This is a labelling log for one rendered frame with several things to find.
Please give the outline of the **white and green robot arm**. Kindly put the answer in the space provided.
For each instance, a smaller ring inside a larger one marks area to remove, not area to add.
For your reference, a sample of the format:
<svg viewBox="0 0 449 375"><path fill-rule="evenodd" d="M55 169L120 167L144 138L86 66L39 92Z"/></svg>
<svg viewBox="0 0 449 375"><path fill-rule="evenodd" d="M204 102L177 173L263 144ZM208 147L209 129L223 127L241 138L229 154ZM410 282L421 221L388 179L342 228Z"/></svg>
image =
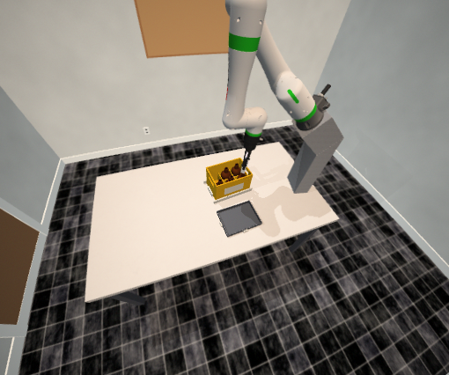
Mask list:
<svg viewBox="0 0 449 375"><path fill-rule="evenodd" d="M232 2L232 3L231 3ZM245 129L244 141L257 144L267 122L261 107L245 108L247 86L257 56L278 102L302 131L314 129L330 104L324 95L331 87L311 96L291 72L265 21L267 0L225 0L230 16L228 84L222 122L227 129ZM263 24L264 23L264 24ZM263 27L263 28L262 28ZM257 50L258 48L258 50ZM257 54L256 54L257 52ZM245 110L243 110L245 108Z"/></svg>

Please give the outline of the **yellow divided crate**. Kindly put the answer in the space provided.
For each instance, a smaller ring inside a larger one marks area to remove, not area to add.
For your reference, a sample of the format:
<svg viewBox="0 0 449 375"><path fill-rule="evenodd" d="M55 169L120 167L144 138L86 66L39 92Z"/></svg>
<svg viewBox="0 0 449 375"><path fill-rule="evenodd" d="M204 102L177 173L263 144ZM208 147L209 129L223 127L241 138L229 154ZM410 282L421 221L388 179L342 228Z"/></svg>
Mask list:
<svg viewBox="0 0 449 375"><path fill-rule="evenodd" d="M241 171L242 163L239 162L237 159L229 160L217 165L206 167L207 185L210 187L210 190L215 200L250 188L250 176L249 174L246 173L246 171L245 171L246 176L239 179L237 179L238 176L232 175L231 169L235 166L236 163L239 164L239 168ZM227 179L226 180L222 179L221 172L225 169L225 167L228 167L229 169L228 171L234 177L234 180L226 182ZM220 179L223 180L224 184L217 186L216 183Z"/></svg>

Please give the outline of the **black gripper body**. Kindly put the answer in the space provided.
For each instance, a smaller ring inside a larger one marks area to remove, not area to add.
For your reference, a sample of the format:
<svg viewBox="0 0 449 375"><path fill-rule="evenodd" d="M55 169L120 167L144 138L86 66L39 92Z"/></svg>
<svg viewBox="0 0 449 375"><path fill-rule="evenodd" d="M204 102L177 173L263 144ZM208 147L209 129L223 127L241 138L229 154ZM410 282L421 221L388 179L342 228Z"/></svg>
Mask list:
<svg viewBox="0 0 449 375"><path fill-rule="evenodd" d="M247 152L248 152L248 154L247 154L248 156L249 156L249 154L250 154L250 151L255 150L256 145L257 145L257 144L249 144L249 143L244 142L244 148L247 150L247 151L246 151L246 154L247 154Z"/></svg>

